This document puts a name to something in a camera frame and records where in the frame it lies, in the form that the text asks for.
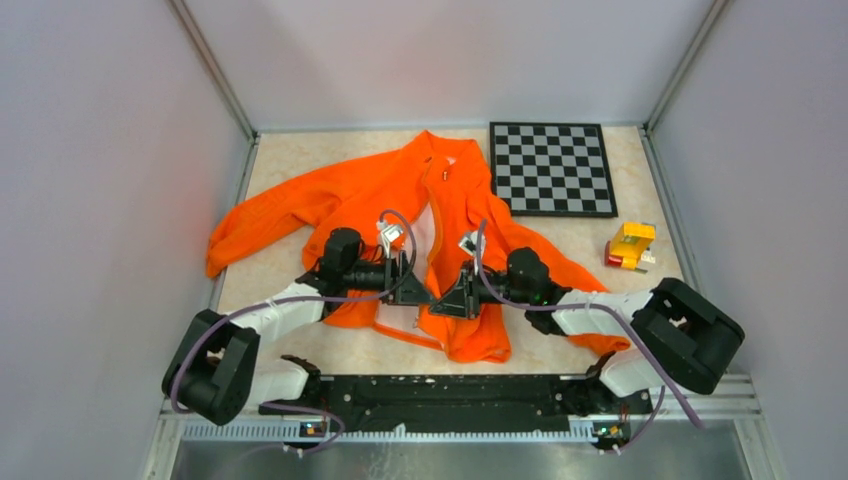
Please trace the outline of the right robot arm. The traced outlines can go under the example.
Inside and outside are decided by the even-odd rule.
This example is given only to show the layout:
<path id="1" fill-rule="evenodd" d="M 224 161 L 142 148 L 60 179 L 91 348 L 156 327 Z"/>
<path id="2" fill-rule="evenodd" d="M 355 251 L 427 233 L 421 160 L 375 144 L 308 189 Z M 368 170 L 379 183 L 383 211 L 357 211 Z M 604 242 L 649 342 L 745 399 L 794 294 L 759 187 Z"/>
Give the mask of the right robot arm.
<path id="1" fill-rule="evenodd" d="M 625 338 L 624 350 L 602 354 L 597 378 L 586 385 L 589 404 L 612 412 L 628 395 L 665 387 L 695 425 L 700 417 L 684 393 L 712 394 L 746 338 L 735 320 L 680 279 L 624 294 L 579 290 L 556 283 L 528 247 L 511 252 L 503 271 L 485 268 L 473 254 L 429 311 L 472 319 L 490 304 L 523 311 L 543 334 Z"/>

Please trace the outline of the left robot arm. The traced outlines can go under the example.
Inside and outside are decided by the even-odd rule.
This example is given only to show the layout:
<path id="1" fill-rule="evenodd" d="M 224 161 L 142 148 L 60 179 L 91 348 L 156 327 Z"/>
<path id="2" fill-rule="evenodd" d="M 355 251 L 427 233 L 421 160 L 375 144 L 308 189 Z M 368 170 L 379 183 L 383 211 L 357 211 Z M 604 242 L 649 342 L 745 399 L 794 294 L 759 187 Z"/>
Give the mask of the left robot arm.
<path id="1" fill-rule="evenodd" d="M 277 340 L 344 306 L 374 300 L 399 306 L 433 303 L 407 255 L 388 250 L 401 232 L 397 225 L 386 226 L 383 258 L 365 260 L 360 233 L 337 228 L 316 264 L 283 291 L 230 314 L 198 312 L 162 380 L 173 408 L 197 413 L 215 425 L 231 422 L 251 402 L 283 400 L 297 413 L 314 410 L 321 388 L 309 379 L 305 362 L 284 357 L 271 372 L 257 373 L 257 359 Z"/>

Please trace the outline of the orange zip jacket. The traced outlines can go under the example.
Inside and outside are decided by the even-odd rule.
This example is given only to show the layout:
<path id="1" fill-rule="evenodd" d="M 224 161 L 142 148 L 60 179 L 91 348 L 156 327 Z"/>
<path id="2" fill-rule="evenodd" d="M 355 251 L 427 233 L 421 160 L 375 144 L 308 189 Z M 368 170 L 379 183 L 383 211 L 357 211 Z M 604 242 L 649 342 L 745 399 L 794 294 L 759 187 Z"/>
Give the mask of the orange zip jacket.
<path id="1" fill-rule="evenodd" d="M 358 231 L 373 253 L 378 216 L 387 209 L 413 225 L 415 270 L 434 294 L 455 284 L 467 258 L 460 239 L 476 230 L 485 235 L 483 260 L 490 271 L 503 269 L 511 251 L 528 247 L 558 285 L 603 290 L 582 265 L 512 218 L 491 190 L 490 168 L 476 141 L 428 131 L 401 148 L 308 172 L 237 205 L 209 237 L 206 273 L 215 277 L 304 226 L 312 228 L 302 249 L 305 267 L 315 264 L 330 233 L 341 227 Z"/>

